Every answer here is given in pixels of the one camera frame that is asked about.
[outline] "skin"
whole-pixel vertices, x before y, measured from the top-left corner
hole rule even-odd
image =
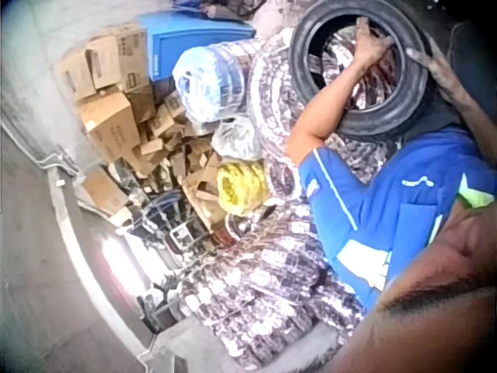
[[[298,166],[335,131],[353,87],[393,44],[357,21],[354,62],[307,106],[287,144]],[[471,98],[430,38],[433,56],[407,50],[427,68],[491,165],[497,165],[497,126]],[[459,199],[446,224],[382,293],[374,310],[333,358],[330,372],[458,372],[495,337],[497,203],[468,208]]]
[[[378,39],[370,33],[367,18],[357,20],[357,43],[353,63],[307,105],[292,130],[287,154],[295,165],[315,148],[324,146],[338,127],[354,86],[394,44],[391,37]]]
[[[457,202],[450,217],[325,371],[465,371],[495,335],[497,204],[466,210]],[[459,294],[442,292],[440,299],[428,292],[465,278],[470,280]],[[408,304],[413,291],[420,297]]]
[[[461,84],[435,40],[429,37],[433,56],[408,48],[405,52],[427,68],[439,85],[442,97],[461,114],[471,130],[481,154],[492,166],[497,166],[497,130],[495,124]]]

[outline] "eyebrow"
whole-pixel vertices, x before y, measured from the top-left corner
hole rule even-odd
[[[389,315],[409,315],[446,304],[449,300],[486,288],[476,276],[461,277],[449,284],[415,289],[385,303],[381,311]]]

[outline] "dirty hand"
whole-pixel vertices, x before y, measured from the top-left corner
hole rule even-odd
[[[461,81],[452,70],[449,61],[445,58],[439,46],[432,37],[428,36],[429,45],[433,56],[407,48],[405,53],[421,66],[428,69],[436,83],[439,85],[442,97],[453,105],[462,103],[467,96]]]
[[[367,70],[376,64],[393,44],[392,37],[381,39],[371,34],[368,18],[357,19],[355,63]]]

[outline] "blue uniform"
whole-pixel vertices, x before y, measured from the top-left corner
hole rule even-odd
[[[325,147],[299,173],[330,264],[368,310],[433,239],[459,193],[474,207],[497,194],[496,171],[454,127],[409,142],[368,186]]]

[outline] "sleeve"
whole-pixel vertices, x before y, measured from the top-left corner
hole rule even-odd
[[[366,187],[338,153],[326,147],[310,153],[300,164],[299,174],[319,237],[331,260],[351,230],[358,229]]]

